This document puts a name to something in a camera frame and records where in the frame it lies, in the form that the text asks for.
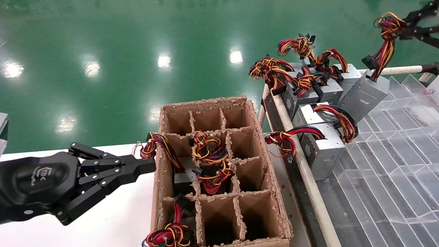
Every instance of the white pipe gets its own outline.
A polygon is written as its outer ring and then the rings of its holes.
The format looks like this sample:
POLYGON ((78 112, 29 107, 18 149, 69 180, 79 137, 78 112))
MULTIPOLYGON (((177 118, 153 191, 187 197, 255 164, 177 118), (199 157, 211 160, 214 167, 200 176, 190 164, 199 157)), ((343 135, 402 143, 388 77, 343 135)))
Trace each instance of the white pipe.
MULTIPOLYGON (((358 72, 364 74, 367 71, 367 69, 359 69, 358 72)), ((399 75, 399 74, 414 74, 414 73, 421 73, 422 72, 422 66, 421 65, 415 65, 415 66, 402 66, 402 67, 392 67, 392 68, 384 68, 381 72, 382 76, 388 76, 388 75, 399 75)))
MULTIPOLYGON (((293 128, 293 124, 288 117, 285 105, 279 95, 273 96, 274 104, 276 105, 279 117, 281 118, 282 125, 286 131, 293 128)), ((331 218, 329 217, 328 211, 326 209, 325 203, 323 202, 322 195, 320 194, 319 188, 317 187, 314 176, 311 169, 306 161, 305 154, 303 153, 302 147, 300 146, 299 139, 297 136, 291 137, 296 144, 296 155, 295 160, 300 170, 300 174, 305 184, 306 191, 308 192, 309 199, 313 206, 314 212, 316 214, 317 221, 320 224, 320 229, 322 230, 323 238, 325 239, 326 245, 328 247, 341 247, 340 240, 335 232, 334 225, 332 224, 331 218)))
MULTIPOLYGON (((265 98, 267 98, 269 92, 270 89, 268 88, 268 85, 264 83, 264 92, 262 93, 262 100, 265 100, 265 98)), ((261 105, 259 107, 259 117, 258 117, 259 125, 261 126, 261 128, 264 125, 264 119, 265 119, 265 108, 261 105)))

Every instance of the green floor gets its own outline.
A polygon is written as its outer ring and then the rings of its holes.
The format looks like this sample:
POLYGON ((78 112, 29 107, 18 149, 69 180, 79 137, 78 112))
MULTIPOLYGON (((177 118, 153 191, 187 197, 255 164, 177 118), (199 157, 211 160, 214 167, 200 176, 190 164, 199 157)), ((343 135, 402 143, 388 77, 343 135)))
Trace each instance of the green floor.
MULTIPOLYGON (((0 112, 7 153, 135 143, 163 104, 246 95, 248 69, 280 39, 316 35, 357 68, 381 45, 372 22, 409 0, 2 0, 0 112)), ((435 62, 439 50, 397 41, 390 66, 435 62)), ((289 54, 289 62, 298 62, 289 54)))

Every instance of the power supply unit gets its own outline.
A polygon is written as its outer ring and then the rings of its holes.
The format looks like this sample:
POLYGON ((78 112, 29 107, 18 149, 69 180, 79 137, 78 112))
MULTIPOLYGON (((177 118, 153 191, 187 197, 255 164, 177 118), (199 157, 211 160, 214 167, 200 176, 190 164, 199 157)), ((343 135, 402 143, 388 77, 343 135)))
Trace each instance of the power supply unit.
POLYGON ((311 133, 304 133, 300 138, 300 145, 314 179, 326 179, 345 145, 331 123, 317 123, 312 126, 318 128, 325 139, 316 140, 311 133))
POLYGON ((314 67, 314 64, 311 62, 309 58, 304 58, 302 59, 302 67, 312 68, 314 67))
MULTIPOLYGON (((294 77, 297 76, 297 72, 288 72, 288 73, 294 77)), ((284 98, 283 98, 285 108, 287 109, 288 116, 290 117, 291 120, 293 120, 293 117, 299 105, 317 103, 317 100, 319 98, 319 96, 317 95, 317 93, 314 91, 313 88, 310 88, 302 96, 295 95, 294 94, 295 90, 296 88, 291 83, 287 83, 287 89, 285 90, 284 98)))
POLYGON ((293 118, 293 126, 298 127, 302 125, 333 123, 337 121, 334 114, 325 111, 315 112, 313 107, 316 105, 328 105, 328 102, 322 102, 310 105, 299 105, 296 114, 293 118))
POLYGON ((368 78, 371 75, 372 72, 367 70, 338 103, 356 123, 389 94, 389 80, 380 76, 374 82, 368 78))
POLYGON ((317 82, 313 83, 313 88, 319 95, 317 102, 328 102, 330 105, 338 104, 340 97, 343 94, 343 89, 334 80, 329 78, 326 86, 319 86, 317 82))
MULTIPOLYGON (((341 64, 334 64, 334 66, 337 66, 339 70, 342 69, 341 64)), ((345 94, 351 89, 351 87, 361 78, 361 73, 355 68, 355 66, 351 63, 348 64, 348 72, 342 73, 343 81, 340 83, 340 86, 343 89, 343 98, 345 94)))

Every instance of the metal casing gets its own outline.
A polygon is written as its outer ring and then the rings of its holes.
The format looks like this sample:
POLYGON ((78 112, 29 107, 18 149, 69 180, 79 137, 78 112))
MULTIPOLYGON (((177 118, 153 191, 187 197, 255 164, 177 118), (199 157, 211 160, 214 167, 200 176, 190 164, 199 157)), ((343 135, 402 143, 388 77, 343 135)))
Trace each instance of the metal casing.
MULTIPOLYGON (((337 66, 339 70, 342 69, 341 64, 334 64, 334 66, 337 66)), ((351 63, 348 64, 348 72, 342 73, 343 81, 340 84, 340 86, 343 89, 343 98, 345 94, 351 89, 351 87, 361 78, 361 73, 355 68, 355 66, 351 63)))
POLYGON ((311 65, 311 61, 309 60, 309 58, 304 58, 302 60, 302 66, 306 66, 308 68, 314 67, 313 65, 311 65))
POLYGON ((300 97, 294 95, 294 91, 294 86, 291 85, 291 83, 287 83, 287 89, 285 90, 283 101, 285 104, 285 108, 287 109, 288 116, 291 120, 293 120, 299 105, 317 103, 317 100, 319 99, 319 96, 313 88, 309 89, 304 95, 300 97))
POLYGON ((326 86, 319 86, 317 83, 313 83, 313 88, 319 95, 318 102, 328 102, 330 105, 338 104, 343 89, 334 79, 328 79, 326 86))
POLYGON ((371 76, 372 72, 367 70, 338 103, 357 123, 389 94, 388 79, 380 76, 374 82, 366 75, 371 76))
MULTIPOLYGON (((328 105, 327 102, 317 103, 317 105, 328 105)), ((313 104, 299 105, 296 115, 293 118, 293 126, 298 127, 302 125, 333 123, 337 121, 332 113, 315 112, 313 111, 313 104)))
POLYGON ((318 128, 326 139, 316 140, 311 133, 304 133, 300 145, 314 179, 326 179, 345 145, 330 123, 317 123, 312 126, 318 128))

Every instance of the wire connector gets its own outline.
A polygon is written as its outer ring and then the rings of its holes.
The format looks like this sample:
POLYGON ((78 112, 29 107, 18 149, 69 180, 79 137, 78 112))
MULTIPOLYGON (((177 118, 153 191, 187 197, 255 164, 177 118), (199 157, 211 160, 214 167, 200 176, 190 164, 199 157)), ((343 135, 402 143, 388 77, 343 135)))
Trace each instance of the wire connector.
POLYGON ((189 146, 193 147, 195 145, 195 140, 193 138, 189 138, 189 146))
POLYGON ((375 59, 373 59, 371 56, 367 56, 363 58, 361 61, 368 69, 377 69, 379 67, 378 62, 375 59))
POLYGON ((189 200, 183 194, 178 194, 174 202, 187 212, 193 212, 195 210, 195 202, 189 200))
POLYGON ((276 95, 284 93, 286 90, 287 90, 287 86, 285 85, 285 86, 280 87, 278 89, 272 89, 271 92, 273 93, 273 96, 276 96, 276 95))
POLYGON ((198 176, 201 176, 201 174, 203 174, 203 169, 201 169, 201 168, 199 168, 199 167, 194 167, 194 168, 192 169, 192 171, 193 171, 194 173, 196 173, 198 176))
POLYGON ((189 244, 189 241, 192 241, 193 239, 194 239, 194 231, 189 229, 184 233, 183 244, 189 244))

